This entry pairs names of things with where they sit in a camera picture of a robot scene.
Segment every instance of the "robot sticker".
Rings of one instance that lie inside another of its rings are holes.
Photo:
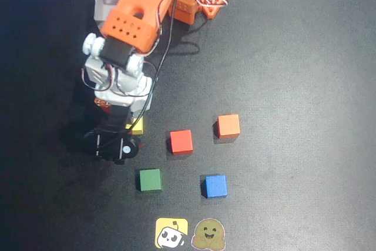
[[[188,221],[160,218],[156,222],[155,246],[160,249],[184,251],[188,247]]]
[[[222,251],[226,248],[224,227],[215,219],[205,219],[199,222],[192,237],[192,247],[211,251]]]

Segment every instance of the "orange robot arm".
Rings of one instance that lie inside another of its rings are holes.
[[[142,53],[151,50],[172,0],[119,0],[105,21],[101,33],[125,42]]]

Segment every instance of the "hugging face logo sticker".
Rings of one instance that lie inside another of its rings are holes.
[[[223,225],[215,219],[205,219],[199,222],[194,230],[192,246],[199,250],[224,250],[226,242]]]
[[[156,222],[155,246],[161,249],[183,251],[188,247],[188,221],[160,218]]]

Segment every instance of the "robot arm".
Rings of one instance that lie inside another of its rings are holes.
[[[225,5],[226,0],[119,0],[100,30],[103,37],[96,37],[95,34],[86,37],[82,50],[88,58],[82,68],[82,79],[85,85],[91,87],[85,82],[86,71],[89,80],[95,83],[95,87],[91,88],[95,91],[97,101],[111,105],[110,117],[113,108],[117,109],[114,111],[117,113],[120,109],[120,123],[117,119],[117,128],[112,130],[121,141],[120,147],[125,142],[125,136],[131,133],[144,112],[150,108],[153,88],[167,54],[171,35],[154,79],[145,76],[142,71],[144,58],[157,46],[162,34],[161,22],[167,12],[172,18],[192,24],[197,11],[202,9],[213,14],[213,10],[217,12]],[[127,122],[132,123],[131,127],[126,128]],[[101,145],[98,134],[96,154],[114,140],[112,138],[110,142]],[[119,159],[123,158],[120,150]]]

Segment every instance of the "cube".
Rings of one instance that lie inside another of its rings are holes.
[[[170,132],[172,154],[182,155],[193,152],[192,133],[190,130]]]
[[[126,125],[126,129],[129,129],[131,127],[130,124]],[[138,121],[138,123],[135,125],[135,127],[132,129],[132,135],[143,135],[143,117]]]
[[[223,115],[218,117],[219,138],[237,138],[240,134],[239,115]]]
[[[205,182],[208,198],[218,198],[227,196],[226,176],[207,176],[205,178]]]
[[[162,190],[162,180],[160,177],[160,169],[141,170],[140,171],[140,188],[142,192]]]

